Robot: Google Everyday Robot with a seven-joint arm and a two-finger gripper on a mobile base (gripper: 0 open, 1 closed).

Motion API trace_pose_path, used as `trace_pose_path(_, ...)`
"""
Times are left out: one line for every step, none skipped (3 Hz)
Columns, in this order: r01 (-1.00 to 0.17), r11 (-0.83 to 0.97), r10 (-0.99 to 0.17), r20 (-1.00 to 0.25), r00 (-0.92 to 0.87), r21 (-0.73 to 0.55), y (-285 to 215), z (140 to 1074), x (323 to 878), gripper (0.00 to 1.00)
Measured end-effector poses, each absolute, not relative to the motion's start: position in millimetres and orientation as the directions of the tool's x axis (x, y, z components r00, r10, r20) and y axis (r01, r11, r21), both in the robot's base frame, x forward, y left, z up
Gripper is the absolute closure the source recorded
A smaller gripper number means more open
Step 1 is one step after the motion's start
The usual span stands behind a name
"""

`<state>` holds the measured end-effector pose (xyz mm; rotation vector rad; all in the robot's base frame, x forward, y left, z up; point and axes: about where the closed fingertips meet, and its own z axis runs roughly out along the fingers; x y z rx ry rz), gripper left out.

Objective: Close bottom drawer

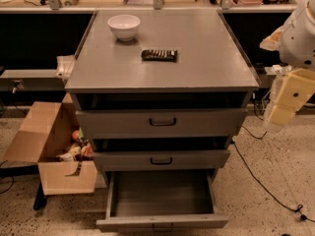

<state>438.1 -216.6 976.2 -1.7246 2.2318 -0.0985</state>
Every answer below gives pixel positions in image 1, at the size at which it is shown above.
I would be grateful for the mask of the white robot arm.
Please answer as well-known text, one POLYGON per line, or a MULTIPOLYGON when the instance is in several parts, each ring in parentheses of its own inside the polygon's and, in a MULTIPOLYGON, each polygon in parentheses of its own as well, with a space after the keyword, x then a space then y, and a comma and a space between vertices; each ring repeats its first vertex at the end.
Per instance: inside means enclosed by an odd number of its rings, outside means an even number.
POLYGON ((315 0, 302 0, 260 47, 278 51, 281 61, 292 67, 277 74, 264 113, 265 130, 276 133, 315 93, 315 0))

